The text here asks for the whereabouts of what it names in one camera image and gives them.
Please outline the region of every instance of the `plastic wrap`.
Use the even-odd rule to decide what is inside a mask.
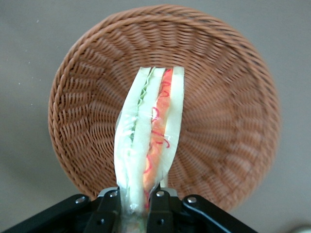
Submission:
[[[115,171],[122,232],[144,232],[149,195],[176,153],[183,109],[184,69],[140,68],[116,125]]]

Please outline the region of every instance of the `black plastic bracket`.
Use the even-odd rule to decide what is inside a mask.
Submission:
[[[205,222],[208,233],[257,233],[199,195],[185,197],[182,205],[191,216]]]

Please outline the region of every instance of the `gray floor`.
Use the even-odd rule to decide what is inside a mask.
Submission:
[[[311,1],[0,1],[0,231],[77,193],[58,164],[47,109],[71,45],[106,16],[174,3],[218,17],[245,35],[274,76],[283,130],[277,159],[231,213],[261,233],[311,224]]]

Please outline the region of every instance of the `round wicker basket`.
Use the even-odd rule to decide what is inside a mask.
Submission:
[[[224,210],[241,203],[271,167],[279,103],[254,47],[236,30],[175,5],[109,16],[86,32],[60,65],[49,130],[58,160],[93,199],[116,186],[115,124],[139,67],[185,67],[179,146],[169,187]]]

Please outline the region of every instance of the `wrapped sandwich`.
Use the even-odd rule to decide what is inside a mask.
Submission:
[[[178,145],[183,99],[183,67],[139,69],[115,134],[122,220],[128,220],[123,232],[144,232],[149,195],[161,181],[167,183]]]

